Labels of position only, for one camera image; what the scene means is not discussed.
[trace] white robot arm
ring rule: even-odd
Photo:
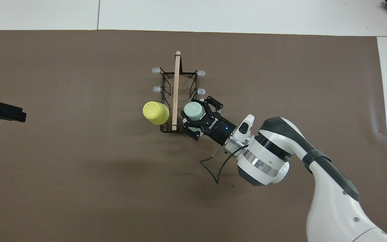
[[[293,154],[303,161],[314,175],[315,192],[307,217],[307,239],[310,242],[387,242],[387,234],[368,219],[359,204],[359,193],[320,150],[313,147],[289,120],[275,117],[264,121],[255,136],[250,134],[254,117],[248,115],[235,128],[221,117],[223,105],[208,97],[203,105],[206,113],[199,121],[186,118],[184,131],[198,140],[202,134],[210,136],[224,146],[228,153],[234,153],[238,160],[239,175],[254,186],[280,182],[289,170],[289,159]],[[220,107],[211,112],[209,104]],[[185,130],[200,128],[198,133]]]

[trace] black wire rack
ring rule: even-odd
[[[160,86],[160,90],[159,90],[159,92],[162,95],[161,103],[165,104],[168,107],[169,112],[171,113],[171,105],[169,104],[166,97],[169,97],[172,95],[171,84],[168,80],[171,79],[171,75],[174,75],[175,72],[166,72],[162,68],[159,68],[159,69],[160,69],[159,74],[162,76],[162,85]],[[183,67],[181,65],[181,58],[180,58],[180,69],[178,71],[179,71],[179,75],[189,75],[189,80],[191,80],[193,78],[192,84],[190,85],[190,89],[189,89],[189,98],[197,98],[197,96],[198,96],[198,70],[196,70],[194,72],[183,72]],[[168,121],[165,122],[164,124],[160,125],[160,131],[163,133],[182,132],[182,130],[179,127],[177,127],[177,130],[171,130],[171,124],[169,124]]]

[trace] brown mat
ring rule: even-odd
[[[0,31],[0,102],[28,114],[0,120],[0,241],[306,241],[314,179],[298,158],[266,187],[233,159],[216,185],[198,163],[213,141],[160,133],[142,116],[160,100],[152,68],[173,71],[176,50],[184,70],[206,71],[199,86],[236,125],[247,114],[255,133],[273,116],[294,122],[387,232],[375,37]]]

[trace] wooden stick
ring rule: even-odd
[[[177,107],[178,107],[178,76],[180,72],[180,51],[175,52],[175,66],[174,66],[174,89],[172,97],[172,125],[171,130],[177,130]]]

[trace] white floor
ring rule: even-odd
[[[378,36],[387,119],[387,11],[380,0],[0,0],[0,30],[135,29]]]

